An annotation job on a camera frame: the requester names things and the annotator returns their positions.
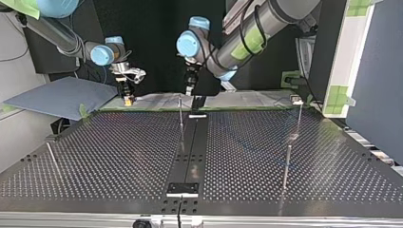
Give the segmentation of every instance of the gray panel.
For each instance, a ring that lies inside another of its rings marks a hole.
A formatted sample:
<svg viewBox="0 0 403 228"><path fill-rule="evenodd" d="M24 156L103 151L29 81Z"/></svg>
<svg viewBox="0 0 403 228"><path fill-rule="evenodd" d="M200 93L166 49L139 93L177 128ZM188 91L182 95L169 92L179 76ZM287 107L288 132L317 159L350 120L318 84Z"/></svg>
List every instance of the gray panel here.
<svg viewBox="0 0 403 228"><path fill-rule="evenodd" d="M297 115L210 113L198 213L403 218L403 180L390 167L311 111L303 112L293 140ZM284 192L288 145L293 150Z"/></svg>
<svg viewBox="0 0 403 228"><path fill-rule="evenodd" d="M117 95L114 86L67 77L6 100L7 105L80 121L80 104L86 112L97 110Z"/></svg>
<svg viewBox="0 0 403 228"><path fill-rule="evenodd" d="M344 18L347 0L323 0L315 42L309 83L320 101L324 101Z"/></svg>
<svg viewBox="0 0 403 228"><path fill-rule="evenodd" d="M180 138L178 113L98 114L52 145L57 163L42 150L2 174L0 210L161 213Z"/></svg>
<svg viewBox="0 0 403 228"><path fill-rule="evenodd" d="M347 124L403 164L403 1L376 4Z"/></svg>

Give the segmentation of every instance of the metal bracket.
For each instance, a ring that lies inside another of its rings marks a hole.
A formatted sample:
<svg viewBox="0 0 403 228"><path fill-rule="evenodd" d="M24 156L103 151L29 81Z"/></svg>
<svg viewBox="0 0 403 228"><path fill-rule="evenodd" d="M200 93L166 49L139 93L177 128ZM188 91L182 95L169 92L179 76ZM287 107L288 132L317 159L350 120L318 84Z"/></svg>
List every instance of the metal bracket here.
<svg viewBox="0 0 403 228"><path fill-rule="evenodd" d="M197 198L199 196L199 184L169 183L166 196L169 198Z"/></svg>

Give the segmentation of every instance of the black metal plate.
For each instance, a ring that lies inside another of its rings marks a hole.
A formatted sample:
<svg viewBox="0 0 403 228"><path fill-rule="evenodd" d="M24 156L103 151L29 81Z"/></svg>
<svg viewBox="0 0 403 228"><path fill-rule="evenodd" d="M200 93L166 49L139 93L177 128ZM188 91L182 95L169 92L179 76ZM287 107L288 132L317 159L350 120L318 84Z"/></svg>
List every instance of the black metal plate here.
<svg viewBox="0 0 403 228"><path fill-rule="evenodd" d="M198 137L207 140L198 214L403 218L400 176L331 121L303 111L298 128L297 117L298 110L209 113L206 138Z"/></svg>

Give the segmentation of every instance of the small object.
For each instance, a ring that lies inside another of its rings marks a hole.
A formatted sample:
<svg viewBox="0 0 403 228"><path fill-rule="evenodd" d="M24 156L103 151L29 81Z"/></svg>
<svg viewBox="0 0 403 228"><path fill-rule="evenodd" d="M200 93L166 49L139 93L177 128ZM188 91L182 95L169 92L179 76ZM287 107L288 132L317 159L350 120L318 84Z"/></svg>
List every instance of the small object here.
<svg viewBox="0 0 403 228"><path fill-rule="evenodd" d="M297 94L290 95L290 101L293 105L303 105L301 97L299 97Z"/></svg>
<svg viewBox="0 0 403 228"><path fill-rule="evenodd" d="M124 96L125 106L133 106L133 98L132 96Z"/></svg>

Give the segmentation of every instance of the white wall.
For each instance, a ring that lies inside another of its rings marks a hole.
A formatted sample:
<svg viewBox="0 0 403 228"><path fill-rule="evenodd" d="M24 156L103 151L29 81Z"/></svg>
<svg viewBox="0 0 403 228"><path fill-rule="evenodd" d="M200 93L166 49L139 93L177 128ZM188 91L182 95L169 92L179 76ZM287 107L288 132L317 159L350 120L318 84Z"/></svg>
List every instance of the white wall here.
<svg viewBox="0 0 403 228"><path fill-rule="evenodd" d="M25 37L12 27L6 14L0 13L0 61L21 55L27 48ZM12 14L9 19L18 26ZM0 109L2 103L45 83L44 75L35 73L29 53L24 57L0 62ZM0 172L38 148L51 134L54 117L25 110L0 112Z"/></svg>

